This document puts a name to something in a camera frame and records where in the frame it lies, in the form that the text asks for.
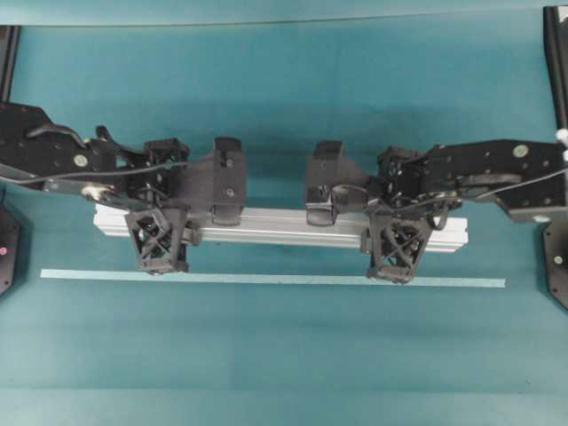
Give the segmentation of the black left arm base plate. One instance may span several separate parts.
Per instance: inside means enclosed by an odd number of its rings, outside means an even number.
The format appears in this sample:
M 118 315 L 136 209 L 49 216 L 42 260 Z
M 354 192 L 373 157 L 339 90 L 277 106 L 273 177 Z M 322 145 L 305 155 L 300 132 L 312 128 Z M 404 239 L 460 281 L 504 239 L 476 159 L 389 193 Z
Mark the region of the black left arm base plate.
M 8 300 L 32 279 L 34 225 L 28 212 L 1 185 L 1 302 Z

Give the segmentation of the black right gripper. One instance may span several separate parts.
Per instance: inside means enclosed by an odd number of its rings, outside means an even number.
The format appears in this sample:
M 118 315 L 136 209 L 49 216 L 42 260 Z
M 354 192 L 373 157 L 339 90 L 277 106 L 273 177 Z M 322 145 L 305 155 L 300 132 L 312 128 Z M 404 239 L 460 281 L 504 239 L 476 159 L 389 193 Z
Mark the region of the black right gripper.
M 337 216 L 361 212 L 386 216 L 442 216 L 443 201 L 430 201 L 422 188 L 429 164 L 442 146 L 421 153 L 391 146 L 377 157 L 377 178 L 366 174 L 344 153 L 341 141 L 322 141 L 308 158 L 304 202 L 308 225 L 334 225 Z M 359 250 L 375 252 L 375 234 L 364 230 Z

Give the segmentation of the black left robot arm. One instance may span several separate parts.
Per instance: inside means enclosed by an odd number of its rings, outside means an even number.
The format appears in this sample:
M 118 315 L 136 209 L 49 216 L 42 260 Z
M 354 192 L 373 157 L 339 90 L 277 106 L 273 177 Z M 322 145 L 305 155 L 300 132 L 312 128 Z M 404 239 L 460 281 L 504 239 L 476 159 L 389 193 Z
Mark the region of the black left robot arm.
M 100 125 L 83 140 L 51 121 L 42 108 L 1 105 L 1 179 L 36 191 L 80 195 L 128 211 L 181 209 L 218 225 L 241 221 L 247 163 L 241 142 L 216 138 L 213 150 L 192 161 L 176 138 L 122 146 Z

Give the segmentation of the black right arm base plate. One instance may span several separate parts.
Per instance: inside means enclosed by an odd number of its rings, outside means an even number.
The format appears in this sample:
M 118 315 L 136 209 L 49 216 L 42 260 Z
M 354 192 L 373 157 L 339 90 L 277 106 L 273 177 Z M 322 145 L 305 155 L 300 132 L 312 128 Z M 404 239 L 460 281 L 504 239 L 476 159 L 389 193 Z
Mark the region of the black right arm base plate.
M 566 220 L 551 222 L 542 233 L 548 292 L 565 309 L 568 308 L 567 238 Z

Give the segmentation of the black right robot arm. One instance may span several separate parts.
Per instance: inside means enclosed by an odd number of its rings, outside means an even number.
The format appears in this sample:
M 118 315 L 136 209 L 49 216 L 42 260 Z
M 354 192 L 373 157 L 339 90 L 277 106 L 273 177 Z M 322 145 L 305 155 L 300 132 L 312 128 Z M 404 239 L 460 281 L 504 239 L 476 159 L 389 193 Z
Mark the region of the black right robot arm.
M 406 282 L 426 244 L 465 201 L 500 206 L 517 222 L 567 210 L 565 148 L 511 139 L 434 146 L 420 153 L 392 146 L 378 171 L 365 173 L 343 143 L 323 141 L 307 162 L 306 221 L 331 226 L 343 213 L 362 213 L 360 248 L 370 256 L 367 276 Z

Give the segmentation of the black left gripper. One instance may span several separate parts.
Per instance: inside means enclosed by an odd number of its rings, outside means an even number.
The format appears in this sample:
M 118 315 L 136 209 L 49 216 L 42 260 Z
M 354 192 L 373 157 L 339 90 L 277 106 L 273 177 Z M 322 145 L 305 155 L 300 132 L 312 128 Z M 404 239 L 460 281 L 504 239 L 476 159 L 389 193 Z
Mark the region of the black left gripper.
M 145 142 L 142 149 L 119 145 L 120 171 L 139 170 L 120 176 L 117 207 L 126 210 L 159 208 L 170 198 L 170 174 L 177 173 L 177 201 L 194 214 L 210 213 L 216 225 L 239 225 L 245 205 L 245 154 L 237 138 L 215 138 L 213 151 L 185 168 L 190 148 L 177 138 Z M 201 244 L 199 226 L 189 225 L 182 234 L 178 261 L 189 270 L 188 247 Z

